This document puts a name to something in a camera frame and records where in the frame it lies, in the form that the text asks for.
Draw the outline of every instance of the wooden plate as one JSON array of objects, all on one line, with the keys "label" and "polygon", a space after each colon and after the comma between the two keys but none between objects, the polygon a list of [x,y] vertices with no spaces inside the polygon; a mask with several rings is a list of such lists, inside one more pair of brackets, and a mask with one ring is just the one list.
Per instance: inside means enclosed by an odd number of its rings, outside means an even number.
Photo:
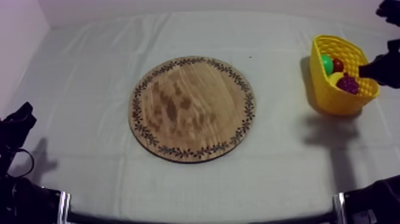
[{"label": "wooden plate", "polygon": [[180,163],[222,156],[249,132],[255,98],[232,66],[182,57],[149,71],[130,98],[129,125],[151,153]]}]

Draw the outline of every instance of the cable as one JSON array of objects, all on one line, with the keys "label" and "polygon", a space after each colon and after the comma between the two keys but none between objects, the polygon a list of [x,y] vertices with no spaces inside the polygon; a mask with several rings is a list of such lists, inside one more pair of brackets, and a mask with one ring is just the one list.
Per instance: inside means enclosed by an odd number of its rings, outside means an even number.
[{"label": "cable", "polygon": [[13,176],[14,178],[17,178],[17,179],[23,178],[24,176],[26,176],[26,175],[28,175],[29,173],[32,172],[33,168],[35,167],[35,160],[34,160],[32,154],[31,154],[30,152],[28,152],[27,150],[23,149],[23,148],[19,148],[19,149],[15,150],[14,152],[15,152],[16,154],[17,154],[17,153],[22,153],[22,152],[28,154],[28,155],[29,155],[29,158],[30,158],[30,161],[32,162],[32,165],[30,166],[30,169],[28,170],[28,172],[26,172],[25,174],[20,175],[20,176]]}]

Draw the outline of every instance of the red ball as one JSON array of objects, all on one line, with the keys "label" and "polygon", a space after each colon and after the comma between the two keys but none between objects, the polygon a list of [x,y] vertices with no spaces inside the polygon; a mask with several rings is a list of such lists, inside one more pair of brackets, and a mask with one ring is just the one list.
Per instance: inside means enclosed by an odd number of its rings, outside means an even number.
[{"label": "red ball", "polygon": [[345,65],[343,64],[343,61],[335,58],[333,59],[333,72],[342,72],[345,69]]}]

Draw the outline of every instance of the yellow basket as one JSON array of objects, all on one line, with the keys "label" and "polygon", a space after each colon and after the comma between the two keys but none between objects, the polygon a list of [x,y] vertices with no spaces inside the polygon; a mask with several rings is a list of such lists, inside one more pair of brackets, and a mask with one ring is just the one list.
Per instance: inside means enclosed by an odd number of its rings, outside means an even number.
[{"label": "yellow basket", "polygon": [[[344,72],[355,77],[360,88],[357,95],[347,93],[329,83],[321,54],[343,61]],[[312,42],[310,70],[318,106],[329,114],[350,115],[379,95],[378,83],[373,79],[358,77],[358,66],[368,64],[357,46],[337,36],[320,35]]]}]

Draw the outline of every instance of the table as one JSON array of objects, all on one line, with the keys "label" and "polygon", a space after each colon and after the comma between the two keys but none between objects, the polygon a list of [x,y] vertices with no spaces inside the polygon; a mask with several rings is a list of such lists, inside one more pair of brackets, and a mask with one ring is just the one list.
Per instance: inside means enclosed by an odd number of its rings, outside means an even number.
[{"label": "table", "polygon": [[[318,214],[332,195],[400,172],[400,91],[355,119],[318,114],[308,86],[315,35],[345,38],[373,60],[398,36],[283,14],[207,11],[137,15],[52,30],[8,112],[37,117],[25,148],[33,182],[73,195],[75,211],[163,222],[247,222]],[[240,70],[257,101],[248,137],[202,164],[153,156],[127,122],[136,82],[166,60],[218,58]],[[16,158],[11,173],[27,157]]]}]

